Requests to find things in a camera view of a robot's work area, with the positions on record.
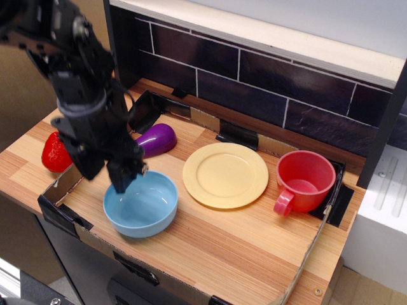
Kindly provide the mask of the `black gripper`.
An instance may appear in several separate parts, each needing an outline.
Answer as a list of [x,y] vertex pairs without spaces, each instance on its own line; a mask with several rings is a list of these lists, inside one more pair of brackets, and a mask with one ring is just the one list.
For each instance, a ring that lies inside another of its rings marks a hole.
[[144,153],[127,129],[127,107],[123,101],[107,102],[95,109],[68,113],[52,119],[73,163],[87,180],[93,180],[107,161],[112,185],[118,194],[144,174]]

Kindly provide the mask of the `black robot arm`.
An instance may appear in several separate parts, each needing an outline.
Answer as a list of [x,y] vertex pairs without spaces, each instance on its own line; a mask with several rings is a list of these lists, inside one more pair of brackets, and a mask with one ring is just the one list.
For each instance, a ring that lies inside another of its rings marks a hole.
[[145,172],[144,152],[128,131],[126,88],[91,23],[70,1],[2,1],[1,43],[24,50],[57,95],[52,125],[82,176],[102,168],[117,193]]

